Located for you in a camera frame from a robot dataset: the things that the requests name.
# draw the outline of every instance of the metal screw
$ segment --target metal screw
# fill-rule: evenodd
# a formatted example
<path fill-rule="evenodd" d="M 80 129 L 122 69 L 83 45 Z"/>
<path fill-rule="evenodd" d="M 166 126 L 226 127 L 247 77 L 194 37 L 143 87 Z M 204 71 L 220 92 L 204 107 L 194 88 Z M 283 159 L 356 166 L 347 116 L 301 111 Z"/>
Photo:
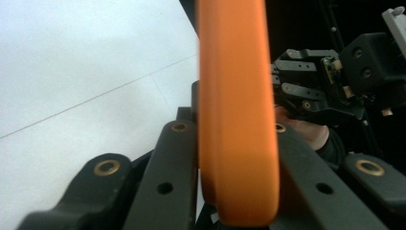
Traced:
<path fill-rule="evenodd" d="M 392 15 L 393 16 L 399 16 L 401 14 L 403 14 L 405 12 L 405 8 L 404 7 L 396 7 L 393 11 L 392 11 Z"/>
<path fill-rule="evenodd" d="M 364 77 L 364 79 L 368 79 L 372 76 L 372 70 L 371 69 L 364 69 L 362 71 L 362 77 Z"/>
<path fill-rule="evenodd" d="M 284 85 L 284 86 L 283 86 L 283 90 L 284 90 L 284 91 L 289 91 L 289 90 L 290 90 L 289 85 Z"/>
<path fill-rule="evenodd" d="M 362 57 L 362 50 L 361 50 L 360 48 L 355 49 L 354 52 L 352 53 L 352 55 L 353 55 L 355 58 L 360 58 L 360 57 Z"/>
<path fill-rule="evenodd" d="M 304 107 L 305 107 L 305 108 L 310 108 L 310 107 L 311 107 L 311 104 L 310 104 L 309 102 L 304 102 Z"/>

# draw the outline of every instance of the orange object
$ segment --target orange object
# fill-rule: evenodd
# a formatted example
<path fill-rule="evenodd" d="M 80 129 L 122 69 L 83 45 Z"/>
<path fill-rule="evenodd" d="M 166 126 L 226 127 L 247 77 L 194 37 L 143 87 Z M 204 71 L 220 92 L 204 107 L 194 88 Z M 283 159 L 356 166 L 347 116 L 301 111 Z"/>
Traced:
<path fill-rule="evenodd" d="M 231 226 L 265 226 L 279 158 L 263 0 L 200 0 L 199 166 L 203 196 Z"/>

